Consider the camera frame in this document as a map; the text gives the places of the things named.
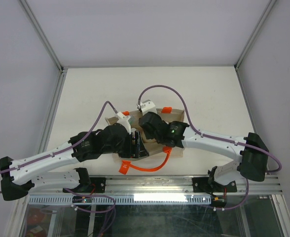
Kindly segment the beige canvas tote bag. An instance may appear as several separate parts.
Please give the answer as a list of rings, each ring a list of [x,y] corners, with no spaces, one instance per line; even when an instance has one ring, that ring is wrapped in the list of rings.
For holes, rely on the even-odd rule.
[[[171,107],[164,107],[162,109],[157,109],[158,115],[162,117],[166,122],[172,121],[180,121],[184,120],[184,110],[173,109]],[[138,125],[138,121],[142,116],[142,113],[139,111],[125,111],[124,115],[130,116],[132,118],[131,130],[136,132],[140,132],[140,138],[142,139],[145,150],[148,152],[148,156],[150,157],[150,161],[155,161],[156,159],[160,159],[165,157],[164,161],[157,167],[154,168],[144,168],[140,167],[144,164],[144,162],[140,162],[140,160],[145,159],[142,158],[122,158],[121,159],[121,167],[119,169],[119,173],[126,175],[129,170],[137,170],[141,172],[157,172],[160,170],[169,160],[170,157],[181,158],[183,156],[183,148],[167,148],[165,145],[161,145],[156,143],[154,139],[147,139],[143,132],[143,129]]]

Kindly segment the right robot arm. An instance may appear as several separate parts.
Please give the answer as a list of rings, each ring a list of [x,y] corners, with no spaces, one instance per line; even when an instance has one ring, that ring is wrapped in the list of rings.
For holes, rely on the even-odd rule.
[[[246,137],[206,134],[180,121],[165,122],[161,116],[148,112],[139,119],[147,139],[168,147],[201,149],[230,158],[232,161],[214,166],[208,180],[200,188],[205,192],[222,192],[231,182],[248,179],[263,182],[267,171],[268,148],[256,133]]]

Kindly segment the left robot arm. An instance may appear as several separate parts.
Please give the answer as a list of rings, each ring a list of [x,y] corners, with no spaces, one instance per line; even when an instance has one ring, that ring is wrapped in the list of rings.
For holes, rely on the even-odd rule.
[[[86,168],[64,173],[54,172],[54,169],[95,160],[103,154],[118,154],[120,158],[132,160],[149,156],[140,131],[128,132],[121,124],[108,125],[91,133],[81,132],[59,147],[33,157],[19,160],[1,158],[2,197],[5,201],[17,200],[29,191],[55,188],[87,191],[91,180]]]

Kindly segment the left aluminium frame post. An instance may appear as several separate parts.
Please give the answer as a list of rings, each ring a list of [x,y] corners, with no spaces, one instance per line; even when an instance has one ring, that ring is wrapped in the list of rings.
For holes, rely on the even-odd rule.
[[[22,10],[26,14],[26,17],[28,18],[29,22],[31,23],[35,33],[37,34],[39,40],[41,41],[44,49],[46,50],[47,54],[49,55],[50,59],[52,60],[55,68],[58,70],[58,77],[55,79],[54,87],[53,87],[53,94],[50,99],[50,104],[48,107],[47,115],[45,118],[45,123],[43,125],[43,129],[41,132],[40,141],[37,146],[37,153],[42,153],[47,149],[50,134],[52,131],[54,118],[57,112],[57,107],[59,104],[59,100],[61,97],[61,93],[63,90],[64,82],[65,82],[65,76],[64,73],[64,66],[58,59],[57,54],[55,53],[51,43],[49,42],[42,26],[40,25],[39,21],[36,18],[36,15],[34,11],[32,10],[30,4],[27,0],[20,0],[18,1]]]

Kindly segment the aluminium frame post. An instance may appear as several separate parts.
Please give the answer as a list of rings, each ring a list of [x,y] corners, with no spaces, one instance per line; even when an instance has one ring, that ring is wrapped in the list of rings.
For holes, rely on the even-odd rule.
[[[249,54],[251,48],[253,47],[256,39],[258,38],[265,22],[269,18],[270,14],[274,10],[278,0],[269,0],[265,9],[263,10],[258,22],[256,23],[252,33],[250,34],[239,58],[237,59],[236,63],[234,64],[235,71],[239,71],[241,65],[243,64],[244,60],[246,59],[247,55]]]
[[[50,104],[48,107],[47,115],[45,118],[45,123],[43,125],[43,129],[41,132],[40,141],[37,146],[37,153],[42,153],[47,149],[50,134],[52,131],[54,118],[57,112],[57,107],[59,104],[59,100],[61,97],[61,93],[63,90],[64,82],[65,82],[65,76],[64,73],[64,66],[58,59],[57,54],[55,53],[51,43],[49,42],[42,26],[40,25],[39,21],[36,18],[36,15],[34,11],[32,10],[30,4],[27,0],[20,0],[18,1],[22,10],[26,14],[26,17],[28,18],[29,22],[31,23],[35,33],[37,34],[39,40],[41,41],[44,49],[46,50],[47,54],[49,55],[50,59],[52,60],[55,68],[58,70],[58,77],[55,79],[54,87],[53,87],[53,94],[50,99]]]

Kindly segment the aluminium mounting rail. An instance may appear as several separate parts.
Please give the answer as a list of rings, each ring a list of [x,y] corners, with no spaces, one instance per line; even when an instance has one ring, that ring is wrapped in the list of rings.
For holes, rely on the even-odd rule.
[[[91,189],[104,194],[188,193],[211,192],[206,175],[175,176],[91,176]],[[266,175],[263,182],[249,181],[250,195],[279,195],[283,193],[279,178]]]

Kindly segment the right aluminium frame post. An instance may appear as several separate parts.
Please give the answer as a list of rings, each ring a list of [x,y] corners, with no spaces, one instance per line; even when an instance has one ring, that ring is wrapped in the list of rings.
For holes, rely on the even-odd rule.
[[[263,10],[258,22],[256,23],[252,33],[250,34],[239,58],[237,59],[236,63],[234,64],[235,71],[239,71],[241,65],[243,64],[244,60],[246,59],[247,55],[249,54],[251,48],[253,47],[256,39],[258,38],[265,22],[269,18],[270,14],[274,10],[278,0],[269,0],[265,9]]]

